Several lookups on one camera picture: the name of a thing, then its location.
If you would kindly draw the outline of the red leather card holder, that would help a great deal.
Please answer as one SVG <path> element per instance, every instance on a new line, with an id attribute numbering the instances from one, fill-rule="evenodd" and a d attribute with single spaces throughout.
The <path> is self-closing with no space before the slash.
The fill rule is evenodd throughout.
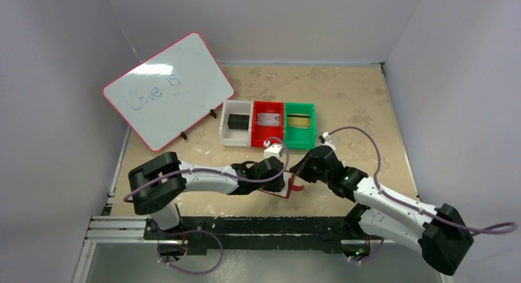
<path id="1" fill-rule="evenodd" d="M 259 189 L 260 192 L 266 193 L 273 196 L 278 196 L 284 199 L 288 199 L 292 192 L 301 192 L 304 190 L 303 185 L 295 185 L 295 175 L 293 173 L 290 173 L 289 171 L 285 171 L 283 174 L 283 180 L 284 184 L 282 186 L 282 189 L 278 192 L 271 192 L 264 189 Z"/>

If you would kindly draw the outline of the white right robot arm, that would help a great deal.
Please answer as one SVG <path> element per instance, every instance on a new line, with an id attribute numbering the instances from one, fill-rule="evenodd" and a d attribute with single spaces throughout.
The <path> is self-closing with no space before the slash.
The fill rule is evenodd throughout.
<path id="1" fill-rule="evenodd" d="M 310 150 L 290 171 L 300 179 L 320 181 L 362 210 L 362 231 L 418 252 L 436 271 L 452 276 L 474 242 L 460 213 L 451 205 L 436 207 L 408 198 L 364 171 L 344 166 L 326 145 Z"/>

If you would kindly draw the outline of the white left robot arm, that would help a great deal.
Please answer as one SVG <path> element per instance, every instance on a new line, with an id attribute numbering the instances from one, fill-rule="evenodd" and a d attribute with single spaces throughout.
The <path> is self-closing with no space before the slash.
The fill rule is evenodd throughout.
<path id="1" fill-rule="evenodd" d="M 138 215 L 148 215 L 164 231 L 178 229 L 182 220 L 173 200 L 185 192 L 249 195 L 255 191 L 288 194 L 291 179 L 277 157 L 228 166 L 198 166 L 181 161 L 174 152 L 158 157 L 128 173 L 131 192 L 124 196 Z"/>

